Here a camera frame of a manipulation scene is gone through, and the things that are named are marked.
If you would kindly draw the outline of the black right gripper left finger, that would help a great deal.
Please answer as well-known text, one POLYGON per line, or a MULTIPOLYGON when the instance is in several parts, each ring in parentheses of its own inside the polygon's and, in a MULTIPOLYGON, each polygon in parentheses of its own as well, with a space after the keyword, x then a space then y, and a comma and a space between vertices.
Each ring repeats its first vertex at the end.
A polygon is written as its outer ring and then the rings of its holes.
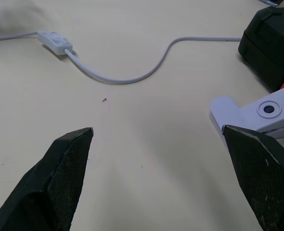
POLYGON ((0 208, 0 231, 69 231, 93 138, 82 128, 56 139, 0 208))

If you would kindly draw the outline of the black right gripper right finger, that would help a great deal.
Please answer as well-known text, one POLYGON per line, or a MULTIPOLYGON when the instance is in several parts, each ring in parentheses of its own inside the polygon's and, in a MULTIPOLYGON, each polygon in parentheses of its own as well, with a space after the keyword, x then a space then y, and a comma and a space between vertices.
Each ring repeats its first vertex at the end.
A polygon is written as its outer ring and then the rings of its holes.
POLYGON ((222 128, 240 188, 263 231, 284 231, 284 147, 266 134, 222 128))

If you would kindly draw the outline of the white plastic clamp part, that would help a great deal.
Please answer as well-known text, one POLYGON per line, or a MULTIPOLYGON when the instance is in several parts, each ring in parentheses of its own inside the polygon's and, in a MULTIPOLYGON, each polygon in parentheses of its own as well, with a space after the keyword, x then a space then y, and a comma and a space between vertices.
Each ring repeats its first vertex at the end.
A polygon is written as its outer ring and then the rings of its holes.
POLYGON ((232 125, 284 138, 284 88, 243 107, 227 96, 217 97, 210 105, 210 118, 219 131, 232 125))

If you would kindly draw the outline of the dark green plastic case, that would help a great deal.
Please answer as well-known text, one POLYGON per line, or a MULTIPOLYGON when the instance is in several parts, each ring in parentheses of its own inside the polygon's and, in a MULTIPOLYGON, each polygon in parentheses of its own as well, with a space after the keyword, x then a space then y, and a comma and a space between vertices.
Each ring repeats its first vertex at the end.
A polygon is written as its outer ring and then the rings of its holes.
POLYGON ((284 84, 284 7, 259 10, 238 51, 269 89, 279 90, 284 84))

